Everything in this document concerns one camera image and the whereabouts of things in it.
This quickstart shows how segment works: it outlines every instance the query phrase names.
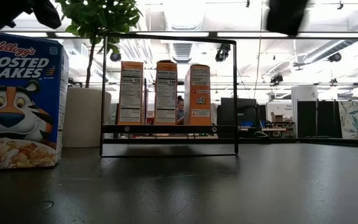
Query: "gray countertop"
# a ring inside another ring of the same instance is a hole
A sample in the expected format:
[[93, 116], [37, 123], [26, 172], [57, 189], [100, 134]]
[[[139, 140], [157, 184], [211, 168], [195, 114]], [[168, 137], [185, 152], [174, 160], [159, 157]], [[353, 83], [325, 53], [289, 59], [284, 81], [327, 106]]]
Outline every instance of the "gray countertop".
[[0, 223], [358, 223], [358, 148], [129, 159], [64, 149], [54, 168], [0, 170]]

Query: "white plant pot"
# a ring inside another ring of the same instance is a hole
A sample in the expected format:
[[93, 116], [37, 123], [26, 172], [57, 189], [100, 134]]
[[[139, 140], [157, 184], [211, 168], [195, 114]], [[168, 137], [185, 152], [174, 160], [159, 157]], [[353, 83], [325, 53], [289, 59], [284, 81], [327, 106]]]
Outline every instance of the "white plant pot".
[[[63, 147], [99, 147], [102, 91], [68, 88], [63, 127]], [[109, 114], [111, 94], [104, 95], [104, 120]]]

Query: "kellogg's logo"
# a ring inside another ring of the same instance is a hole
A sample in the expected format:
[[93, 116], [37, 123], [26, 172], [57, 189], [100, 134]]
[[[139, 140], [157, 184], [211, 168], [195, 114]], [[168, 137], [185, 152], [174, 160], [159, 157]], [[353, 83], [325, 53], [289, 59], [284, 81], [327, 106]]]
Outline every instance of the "kellogg's logo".
[[35, 49], [30, 47], [29, 49], [24, 49], [17, 47], [17, 43], [6, 43], [6, 41], [0, 42], [0, 52], [10, 52], [14, 53], [16, 57], [26, 57], [28, 55], [34, 55]]

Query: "tony the tiger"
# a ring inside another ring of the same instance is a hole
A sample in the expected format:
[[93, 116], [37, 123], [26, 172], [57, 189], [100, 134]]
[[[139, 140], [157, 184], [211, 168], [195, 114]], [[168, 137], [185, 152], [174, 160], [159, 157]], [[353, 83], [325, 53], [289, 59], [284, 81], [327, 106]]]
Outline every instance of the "tony the tiger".
[[0, 85], [0, 138], [48, 144], [53, 123], [50, 115], [31, 100], [31, 94], [38, 90], [34, 80], [26, 87]]

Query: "black metal shelf rack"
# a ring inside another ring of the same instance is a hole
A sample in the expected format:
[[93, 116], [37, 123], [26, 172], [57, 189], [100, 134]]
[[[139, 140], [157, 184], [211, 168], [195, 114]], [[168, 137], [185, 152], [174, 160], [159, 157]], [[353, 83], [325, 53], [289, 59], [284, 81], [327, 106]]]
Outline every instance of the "black metal shelf rack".
[[[231, 44], [231, 54], [233, 56], [233, 95], [234, 95], [234, 108], [233, 117], [234, 124], [232, 126], [157, 126], [157, 125], [106, 125], [104, 120], [101, 120], [101, 137], [100, 137], [100, 156], [101, 157], [134, 157], [123, 155], [105, 155], [104, 145], [110, 144], [230, 144], [234, 145], [233, 152], [219, 153], [219, 154], [189, 154], [181, 156], [235, 156], [239, 150], [239, 135], [237, 125], [237, 45], [234, 40], [223, 39], [208, 39], [198, 37], [171, 37], [159, 35], [137, 35], [137, 34], [109, 34], [104, 38], [103, 50], [103, 80], [106, 80], [106, 60], [107, 60], [107, 38], [118, 37], [120, 39], [152, 39], [152, 40], [176, 40], [176, 41], [189, 41], [189, 42], [206, 42], [216, 44]], [[105, 99], [106, 82], [102, 84], [102, 102]], [[104, 118], [104, 103], [102, 103], [101, 117]], [[106, 133], [124, 133], [124, 134], [140, 134], [140, 133], [167, 133], [167, 134], [188, 134], [188, 133], [205, 133], [205, 134], [230, 134], [233, 136], [231, 139], [105, 139]]]

